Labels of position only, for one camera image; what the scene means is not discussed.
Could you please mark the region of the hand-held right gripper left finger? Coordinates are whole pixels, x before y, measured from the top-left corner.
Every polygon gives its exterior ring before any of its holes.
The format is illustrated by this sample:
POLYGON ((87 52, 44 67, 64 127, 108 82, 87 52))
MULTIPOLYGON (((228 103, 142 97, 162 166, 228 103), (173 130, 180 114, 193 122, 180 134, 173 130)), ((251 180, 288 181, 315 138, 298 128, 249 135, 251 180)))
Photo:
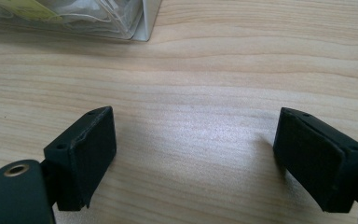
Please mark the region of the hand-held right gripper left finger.
POLYGON ((49 201, 61 211, 89 206, 116 152, 113 108, 87 112, 44 148, 49 201))

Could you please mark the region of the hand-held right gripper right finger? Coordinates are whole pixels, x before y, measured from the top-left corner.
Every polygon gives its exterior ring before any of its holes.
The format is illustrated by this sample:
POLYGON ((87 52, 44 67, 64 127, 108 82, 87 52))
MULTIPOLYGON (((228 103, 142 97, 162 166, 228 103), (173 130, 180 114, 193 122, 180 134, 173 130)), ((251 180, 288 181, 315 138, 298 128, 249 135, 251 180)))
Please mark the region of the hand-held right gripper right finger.
POLYGON ((358 202, 358 142, 311 114, 281 109, 273 151, 325 212, 358 202))

